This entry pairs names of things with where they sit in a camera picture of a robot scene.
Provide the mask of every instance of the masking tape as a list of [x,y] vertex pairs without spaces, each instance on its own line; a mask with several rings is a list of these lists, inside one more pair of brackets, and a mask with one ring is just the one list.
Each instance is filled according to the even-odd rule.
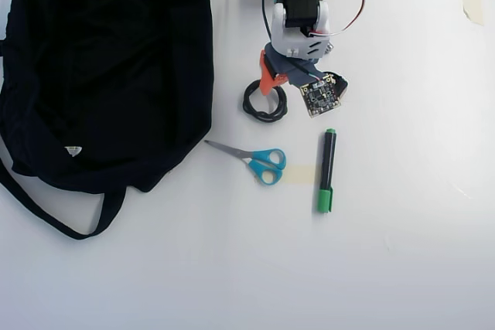
[[478,25],[484,25],[483,0],[463,0],[466,17]]
[[287,165],[281,182],[291,185],[314,185],[320,167],[316,165]]

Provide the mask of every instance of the bag strap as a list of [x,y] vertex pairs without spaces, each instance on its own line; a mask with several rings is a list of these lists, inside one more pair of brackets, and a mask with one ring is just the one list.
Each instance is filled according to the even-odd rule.
[[100,220],[94,232],[83,234],[72,230],[58,219],[45,212],[33,199],[22,189],[14,178],[10,175],[7,168],[0,161],[0,183],[18,200],[24,205],[31,213],[38,218],[44,220],[52,227],[58,229],[64,235],[71,237],[75,240],[84,240],[88,237],[96,236],[105,231],[110,223],[117,216],[122,207],[122,203],[125,198],[126,189],[122,189],[117,192],[107,192],[104,194],[103,206],[101,209]]

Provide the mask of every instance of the scissors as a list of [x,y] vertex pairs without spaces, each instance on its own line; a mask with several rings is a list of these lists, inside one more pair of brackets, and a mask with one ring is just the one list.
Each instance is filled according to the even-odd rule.
[[[282,177],[282,170],[285,169],[287,159],[285,153],[279,148],[264,151],[243,151],[239,148],[229,147],[213,141],[205,142],[241,160],[250,159],[251,161],[247,163],[247,166],[251,168],[256,177],[265,185],[274,185]],[[272,154],[278,155],[279,162],[275,162],[270,158]],[[270,175],[273,176],[271,182],[268,181]]]

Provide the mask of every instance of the scissor blade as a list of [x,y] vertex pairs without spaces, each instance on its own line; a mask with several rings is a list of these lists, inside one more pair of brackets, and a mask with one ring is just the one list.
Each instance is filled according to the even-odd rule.
[[242,151],[239,148],[233,148],[230,146],[222,145],[221,143],[205,140],[207,144],[212,147],[215,147],[217,150],[221,150],[223,152],[228,153],[236,158],[250,158],[252,152]]

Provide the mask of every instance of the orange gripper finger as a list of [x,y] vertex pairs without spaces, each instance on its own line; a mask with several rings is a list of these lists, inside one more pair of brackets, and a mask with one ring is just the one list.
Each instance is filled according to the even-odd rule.
[[261,82],[260,90],[261,94],[268,96],[270,90],[274,87],[278,87],[284,83],[288,82],[288,77],[284,73],[278,74],[274,79],[271,77],[268,68],[265,65],[265,50],[261,51],[260,55],[260,66],[261,66]]

